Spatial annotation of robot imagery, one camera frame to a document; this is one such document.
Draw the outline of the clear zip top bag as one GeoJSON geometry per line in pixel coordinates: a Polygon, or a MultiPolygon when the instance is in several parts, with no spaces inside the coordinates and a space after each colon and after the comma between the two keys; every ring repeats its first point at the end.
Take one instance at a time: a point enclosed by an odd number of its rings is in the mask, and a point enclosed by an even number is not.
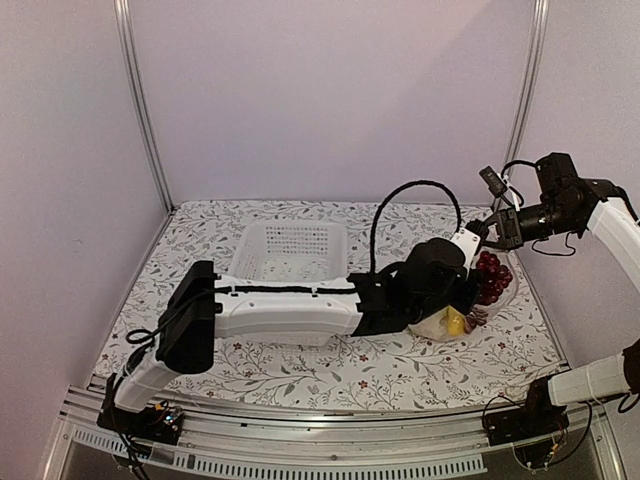
{"type": "MultiPolygon", "coordinates": [[[[479,250],[476,253],[475,257],[473,258],[471,267],[468,270],[466,283],[456,294],[452,302],[441,310],[430,315],[444,315],[446,317],[447,307],[454,307],[465,317],[465,333],[463,335],[470,334],[475,328],[485,325],[493,316],[495,316],[503,307],[505,307],[515,298],[519,289],[519,283],[516,277],[515,268],[512,264],[512,259],[514,258],[514,256],[510,255],[506,250],[495,250],[485,247],[483,245],[483,241],[485,239],[498,239],[497,230],[494,235],[483,235],[481,246],[479,247],[479,250]],[[509,285],[507,290],[502,294],[497,303],[490,306],[483,306],[478,303],[483,276],[479,270],[475,269],[475,265],[476,261],[479,259],[480,252],[484,250],[488,250],[491,253],[497,254],[500,260],[506,262],[507,266],[511,269],[511,272],[513,274],[513,281],[509,285]]],[[[425,316],[421,319],[421,321],[430,316],[425,316]]],[[[447,341],[461,338],[463,335],[458,337],[449,336],[449,339],[447,341]]]]}

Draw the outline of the dark red toy grapes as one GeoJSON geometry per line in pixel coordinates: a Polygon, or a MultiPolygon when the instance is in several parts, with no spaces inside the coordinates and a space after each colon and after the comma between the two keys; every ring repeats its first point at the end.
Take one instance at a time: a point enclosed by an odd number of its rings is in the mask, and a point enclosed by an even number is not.
{"type": "Polygon", "coordinates": [[[480,252],[475,269],[483,276],[478,303],[483,306],[497,303],[513,281],[511,269],[497,254],[488,250],[480,252]]]}

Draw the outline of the white toy cabbage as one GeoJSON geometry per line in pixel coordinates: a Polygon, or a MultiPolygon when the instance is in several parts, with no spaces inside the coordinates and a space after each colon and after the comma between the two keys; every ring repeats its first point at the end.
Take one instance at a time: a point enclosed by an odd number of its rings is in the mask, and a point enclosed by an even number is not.
{"type": "Polygon", "coordinates": [[[419,323],[410,324],[408,329],[412,334],[432,341],[449,339],[447,318],[444,315],[432,315],[419,323]]]}

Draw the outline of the yellow toy lemon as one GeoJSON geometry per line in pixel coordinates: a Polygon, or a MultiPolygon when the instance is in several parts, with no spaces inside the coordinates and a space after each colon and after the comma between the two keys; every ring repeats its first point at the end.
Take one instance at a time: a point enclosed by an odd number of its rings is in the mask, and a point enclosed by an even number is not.
{"type": "Polygon", "coordinates": [[[465,333],[465,317],[452,306],[446,309],[446,328],[451,337],[458,337],[465,333]]]}

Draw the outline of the white plastic mesh basket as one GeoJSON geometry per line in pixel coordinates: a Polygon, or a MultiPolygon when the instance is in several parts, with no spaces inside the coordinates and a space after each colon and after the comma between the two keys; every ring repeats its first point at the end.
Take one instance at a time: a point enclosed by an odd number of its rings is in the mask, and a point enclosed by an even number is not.
{"type": "Polygon", "coordinates": [[[337,223],[262,221],[248,225],[224,281],[240,286],[309,287],[309,293],[224,295],[216,320],[219,337],[322,346],[334,335],[351,333],[359,321],[353,294],[321,294],[346,289],[347,232],[337,223]]]}

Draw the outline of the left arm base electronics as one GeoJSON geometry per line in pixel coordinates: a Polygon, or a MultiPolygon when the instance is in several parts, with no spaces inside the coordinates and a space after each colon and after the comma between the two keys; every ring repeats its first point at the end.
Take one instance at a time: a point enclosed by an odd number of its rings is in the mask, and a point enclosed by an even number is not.
{"type": "Polygon", "coordinates": [[[166,401],[133,413],[116,407],[109,397],[103,401],[97,418],[98,427],[123,437],[173,446],[178,444],[183,423],[183,409],[169,406],[166,401]]]}

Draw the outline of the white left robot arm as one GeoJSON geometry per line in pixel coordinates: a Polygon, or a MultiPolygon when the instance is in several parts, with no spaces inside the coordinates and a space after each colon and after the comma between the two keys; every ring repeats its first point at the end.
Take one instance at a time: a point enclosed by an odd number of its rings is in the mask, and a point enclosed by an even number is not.
{"type": "Polygon", "coordinates": [[[324,282],[263,282],[194,263],[153,330],[127,334],[135,351],[113,376],[111,419],[128,434],[148,426],[148,402],[174,379],[210,370],[214,342],[233,336],[322,346],[334,336],[398,333],[447,307],[468,312],[480,238],[460,231],[417,244],[406,260],[324,282]]]}

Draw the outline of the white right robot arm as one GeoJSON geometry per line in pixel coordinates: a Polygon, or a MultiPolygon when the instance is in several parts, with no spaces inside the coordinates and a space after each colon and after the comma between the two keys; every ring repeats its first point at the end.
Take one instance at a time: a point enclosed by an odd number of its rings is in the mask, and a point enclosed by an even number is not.
{"type": "MultiPolygon", "coordinates": [[[[639,217],[626,191],[610,180],[581,176],[567,153],[553,152],[532,163],[539,199],[512,204],[484,220],[468,223],[490,249],[513,251],[560,234],[591,236],[607,250],[627,281],[625,292],[639,291],[639,217]]],[[[517,427],[537,436],[556,412],[573,403],[623,398],[639,401],[639,345],[532,382],[517,427]]]]}

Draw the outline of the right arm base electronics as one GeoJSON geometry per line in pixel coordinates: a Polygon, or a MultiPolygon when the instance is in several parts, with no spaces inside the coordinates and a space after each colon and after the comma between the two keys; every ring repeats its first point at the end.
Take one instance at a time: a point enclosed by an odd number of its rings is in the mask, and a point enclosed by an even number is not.
{"type": "Polygon", "coordinates": [[[550,379],[551,376],[547,376],[533,381],[523,405],[518,405],[504,395],[497,395],[487,402],[481,415],[482,428],[491,446],[559,434],[558,439],[513,449],[516,461],[529,471],[546,470],[566,462],[585,442],[593,420],[593,407],[584,402],[588,407],[588,417],[582,436],[572,450],[559,458],[558,452],[568,439],[570,422],[566,406],[552,404],[550,379]]]}

